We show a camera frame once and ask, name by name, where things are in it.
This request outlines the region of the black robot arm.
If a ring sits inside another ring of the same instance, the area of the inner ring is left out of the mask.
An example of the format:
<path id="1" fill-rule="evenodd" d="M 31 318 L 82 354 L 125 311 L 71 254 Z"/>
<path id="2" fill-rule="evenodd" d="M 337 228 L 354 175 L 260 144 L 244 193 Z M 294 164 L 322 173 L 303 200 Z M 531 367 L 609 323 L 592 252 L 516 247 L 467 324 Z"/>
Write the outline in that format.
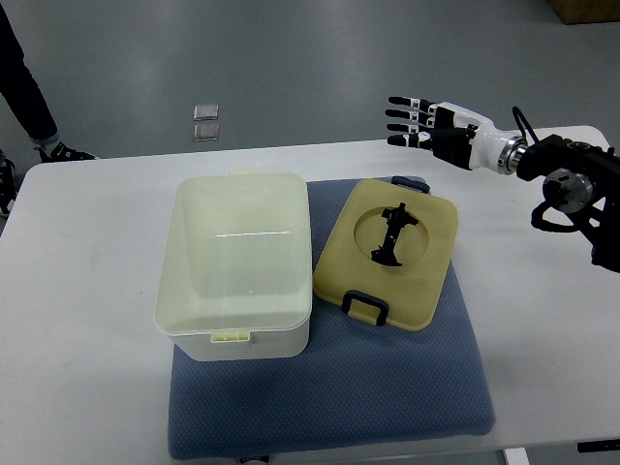
<path id="1" fill-rule="evenodd" d="M 520 108 L 512 108 L 516 132 L 452 103 L 391 96 L 386 115 L 388 144 L 427 150 L 444 162 L 472 171 L 489 169 L 524 181 L 543 179 L 543 201 L 531 214 L 534 228 L 582 233 L 591 262 L 619 269 L 619 157 L 586 141 L 552 134 L 543 139 Z"/>

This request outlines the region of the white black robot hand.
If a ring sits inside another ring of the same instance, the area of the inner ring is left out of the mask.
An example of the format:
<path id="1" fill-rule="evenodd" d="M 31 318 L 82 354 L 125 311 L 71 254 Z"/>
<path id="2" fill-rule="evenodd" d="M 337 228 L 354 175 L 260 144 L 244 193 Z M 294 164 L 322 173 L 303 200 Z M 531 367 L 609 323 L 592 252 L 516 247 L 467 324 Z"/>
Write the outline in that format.
<path id="1" fill-rule="evenodd" d="M 498 169 L 498 161 L 509 140 L 507 131 L 495 127 L 491 119 L 452 103 L 433 103 L 422 98 L 390 96 L 391 104 L 414 110 L 389 108 L 385 115 L 418 124 L 389 123 L 387 129 L 396 135 L 387 143 L 394 146 L 432 148 L 433 155 L 464 170 Z M 431 110 L 426 113 L 418 110 Z"/>

